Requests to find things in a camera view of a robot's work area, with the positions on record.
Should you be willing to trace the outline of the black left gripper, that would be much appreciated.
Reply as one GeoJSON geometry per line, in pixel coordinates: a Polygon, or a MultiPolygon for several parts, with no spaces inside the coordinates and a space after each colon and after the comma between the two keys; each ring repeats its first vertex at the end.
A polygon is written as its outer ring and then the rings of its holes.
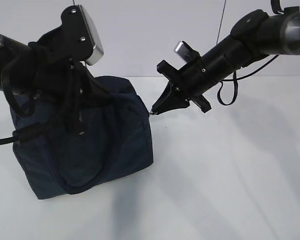
{"type": "Polygon", "coordinates": [[[43,91],[34,115],[27,121],[28,135],[42,135],[54,127],[64,125],[66,130],[83,135],[87,126],[83,123],[81,108],[100,108],[113,102],[113,77],[94,77],[85,66],[73,57],[48,61],[55,56],[49,48],[30,42],[37,63],[33,82],[43,91]]]}

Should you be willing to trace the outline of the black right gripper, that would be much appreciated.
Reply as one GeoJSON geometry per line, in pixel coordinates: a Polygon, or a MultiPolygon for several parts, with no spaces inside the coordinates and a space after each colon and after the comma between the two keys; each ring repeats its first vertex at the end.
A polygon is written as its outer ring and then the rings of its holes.
{"type": "Polygon", "coordinates": [[[190,106],[190,101],[195,103],[203,113],[211,110],[211,104],[203,96],[207,90],[206,74],[211,70],[211,63],[211,57],[202,56],[177,70],[167,61],[162,60],[156,69],[168,79],[168,84],[152,105],[151,112],[163,114],[172,110],[186,109],[190,106]]]}

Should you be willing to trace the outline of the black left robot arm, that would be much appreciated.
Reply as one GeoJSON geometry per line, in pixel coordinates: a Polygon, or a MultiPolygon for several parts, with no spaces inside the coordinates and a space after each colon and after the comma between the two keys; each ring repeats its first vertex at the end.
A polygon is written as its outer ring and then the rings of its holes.
{"type": "Polygon", "coordinates": [[[99,51],[87,27],[59,26],[28,44],[0,34],[0,91],[19,118],[31,120],[9,140],[25,142],[62,123],[83,132],[81,110],[113,102],[109,88],[87,69],[99,51]]]}

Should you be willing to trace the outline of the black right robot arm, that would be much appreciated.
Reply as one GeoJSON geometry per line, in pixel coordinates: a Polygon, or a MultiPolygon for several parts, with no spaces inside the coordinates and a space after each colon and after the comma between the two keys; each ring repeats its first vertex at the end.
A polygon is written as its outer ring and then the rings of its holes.
{"type": "Polygon", "coordinates": [[[286,7],[269,16],[257,9],[242,17],[230,34],[204,55],[180,41],[175,49],[185,65],[174,68],[162,60],[157,71],[168,84],[151,112],[160,115],[195,103],[202,112],[211,110],[204,93],[236,71],[268,56],[300,56],[300,8],[286,7]]]}

